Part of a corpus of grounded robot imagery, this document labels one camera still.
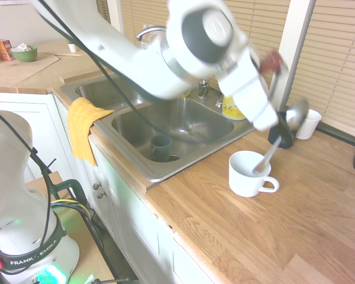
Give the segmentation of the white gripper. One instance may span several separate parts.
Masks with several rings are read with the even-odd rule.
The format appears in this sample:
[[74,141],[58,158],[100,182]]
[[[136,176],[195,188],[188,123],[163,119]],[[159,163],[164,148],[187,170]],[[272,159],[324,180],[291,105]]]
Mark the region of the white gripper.
[[217,74],[218,85],[224,95],[222,114],[236,121],[247,119],[257,130],[271,128],[268,142],[274,144],[280,136],[279,147],[290,148],[293,132],[288,126],[286,112],[276,113],[269,102],[269,90],[259,73],[258,64],[256,52],[244,49],[232,68]]

